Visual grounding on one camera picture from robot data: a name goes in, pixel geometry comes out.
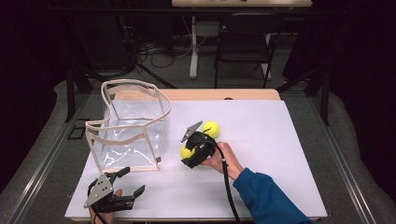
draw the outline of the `clear plastic bag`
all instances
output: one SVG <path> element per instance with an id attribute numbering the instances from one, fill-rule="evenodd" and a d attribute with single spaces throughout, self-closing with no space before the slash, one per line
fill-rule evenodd
<path id="1" fill-rule="evenodd" d="M 86 122 L 99 172 L 159 170 L 168 147 L 169 99 L 156 86 L 132 79 L 103 83 L 104 119 Z"/>

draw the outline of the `yellow ball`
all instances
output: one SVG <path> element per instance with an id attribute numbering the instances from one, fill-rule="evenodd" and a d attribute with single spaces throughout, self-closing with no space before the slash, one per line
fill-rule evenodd
<path id="1" fill-rule="evenodd" d="M 208 121 L 202 127 L 202 132 L 208 134 L 212 138 L 216 138 L 219 135 L 220 127 L 215 121 Z"/>
<path id="2" fill-rule="evenodd" d="M 183 146 L 183 147 L 181 148 L 181 150 L 180 150 L 180 156 L 181 156 L 181 159 L 183 159 L 183 160 L 189 158 L 189 157 L 192 156 L 194 153 L 195 153 L 195 148 L 193 148 L 191 151 L 189 151 L 189 150 L 186 148 L 186 146 Z"/>

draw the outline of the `black chair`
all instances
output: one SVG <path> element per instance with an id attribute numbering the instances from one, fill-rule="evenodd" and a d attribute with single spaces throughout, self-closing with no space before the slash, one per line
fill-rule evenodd
<path id="1" fill-rule="evenodd" d="M 265 88 L 276 47 L 276 39 L 283 30 L 284 21 L 276 14 L 268 13 L 234 13 L 226 16 L 219 23 L 218 45 L 215 59 L 218 87 L 219 62 L 223 63 L 261 63 L 268 64 L 262 71 Z M 266 35 L 271 35 L 268 43 Z"/>

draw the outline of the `human hand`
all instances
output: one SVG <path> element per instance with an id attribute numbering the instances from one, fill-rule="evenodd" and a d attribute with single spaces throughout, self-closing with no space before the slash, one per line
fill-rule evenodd
<path id="1" fill-rule="evenodd" d="M 228 143 L 219 142 L 218 146 L 221 148 L 224 159 L 227 162 L 228 176 L 231 179 L 235 180 L 236 178 L 238 178 L 244 168 L 241 166 L 241 164 L 239 164 L 238 159 L 235 157 L 235 154 L 233 154 L 233 150 Z M 211 158 L 201 162 L 201 165 L 211 166 L 215 168 L 215 170 L 223 174 L 222 157 L 218 149 L 215 151 Z"/>
<path id="2" fill-rule="evenodd" d="M 114 193 L 117 196 L 122 195 L 122 189 L 117 189 L 116 193 Z M 96 214 L 93 212 L 93 210 L 90 208 L 90 215 L 91 215 L 91 224 L 103 224 L 102 221 L 99 219 L 99 217 L 96 216 Z M 114 213 L 100 213 L 100 216 L 105 220 L 107 224 L 112 224 L 114 221 Z"/>

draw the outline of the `white board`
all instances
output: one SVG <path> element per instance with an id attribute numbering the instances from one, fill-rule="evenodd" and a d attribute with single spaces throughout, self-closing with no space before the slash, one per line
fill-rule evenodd
<path id="1" fill-rule="evenodd" d="M 120 211 L 131 220 L 233 219 L 223 176 L 209 167 L 193 169 L 180 161 L 181 138 L 187 128 L 202 120 L 220 126 L 217 142 L 228 142 L 240 163 L 254 172 L 270 175 L 308 217 L 326 217 L 326 210 L 303 149 L 283 101 L 175 101 L 169 119 L 169 148 L 160 171 L 129 173 L 117 178 L 114 188 L 132 195 L 142 185 L 146 191 L 134 209 Z M 89 217 L 83 208 L 91 182 L 99 176 L 92 155 L 65 213 L 75 220 Z M 238 192 L 231 187 L 241 218 L 251 218 Z"/>

